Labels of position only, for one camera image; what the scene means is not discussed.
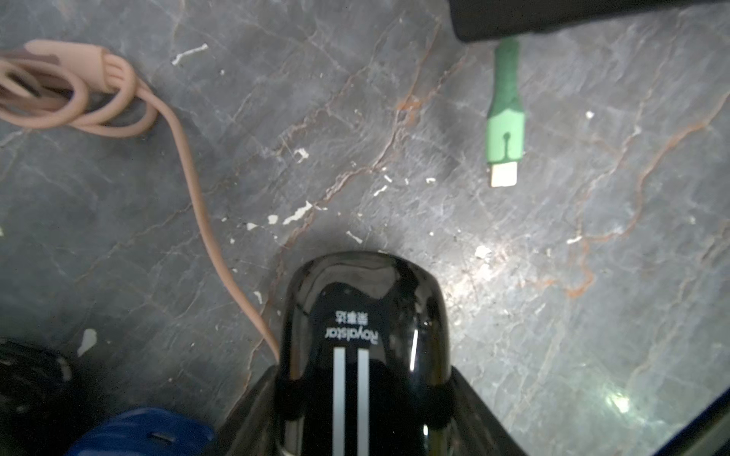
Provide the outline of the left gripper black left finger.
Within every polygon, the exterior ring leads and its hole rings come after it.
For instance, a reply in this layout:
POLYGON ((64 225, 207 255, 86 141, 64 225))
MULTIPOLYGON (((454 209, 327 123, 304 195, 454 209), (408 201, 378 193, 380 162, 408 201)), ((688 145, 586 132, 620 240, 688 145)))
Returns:
POLYGON ((231 410, 202 456, 274 455, 276 366, 269 368, 231 410))

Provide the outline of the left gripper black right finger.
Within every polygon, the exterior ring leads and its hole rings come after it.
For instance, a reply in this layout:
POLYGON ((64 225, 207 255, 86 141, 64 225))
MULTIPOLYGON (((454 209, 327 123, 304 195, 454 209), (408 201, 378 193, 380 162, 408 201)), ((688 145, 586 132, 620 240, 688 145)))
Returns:
POLYGON ((526 456, 466 378, 452 367, 454 455, 526 456))

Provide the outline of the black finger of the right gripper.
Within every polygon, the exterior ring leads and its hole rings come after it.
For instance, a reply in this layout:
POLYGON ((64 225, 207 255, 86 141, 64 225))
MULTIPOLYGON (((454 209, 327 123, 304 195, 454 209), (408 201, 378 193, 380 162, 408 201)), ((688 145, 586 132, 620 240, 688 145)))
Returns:
POLYGON ((452 28, 464 43, 650 11, 686 7, 686 0, 450 0, 452 28))

